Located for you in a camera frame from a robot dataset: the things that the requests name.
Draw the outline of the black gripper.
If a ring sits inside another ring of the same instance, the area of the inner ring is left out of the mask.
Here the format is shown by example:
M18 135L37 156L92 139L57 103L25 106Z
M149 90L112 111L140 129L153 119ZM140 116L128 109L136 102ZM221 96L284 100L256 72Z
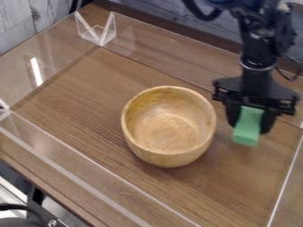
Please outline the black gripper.
M239 119L240 105L265 109L261 115L260 133L267 134L277 116L295 114L299 94L275 81L272 76L275 60L267 65L240 60L239 65L243 69L240 76L213 80L213 100L224 103L231 127L235 127Z

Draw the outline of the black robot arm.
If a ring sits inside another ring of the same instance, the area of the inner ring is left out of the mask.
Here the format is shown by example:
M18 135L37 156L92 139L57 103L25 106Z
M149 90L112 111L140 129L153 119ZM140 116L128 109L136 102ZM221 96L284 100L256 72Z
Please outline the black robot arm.
M281 0L205 0L213 8L203 13L195 0L183 4L201 21L229 12L237 20L243 43L239 65L241 74L213 80L213 100L224 104L228 124L240 122L247 107L260 110L259 132L265 134L281 114L296 112L299 94L273 78L277 59L295 44L293 4Z

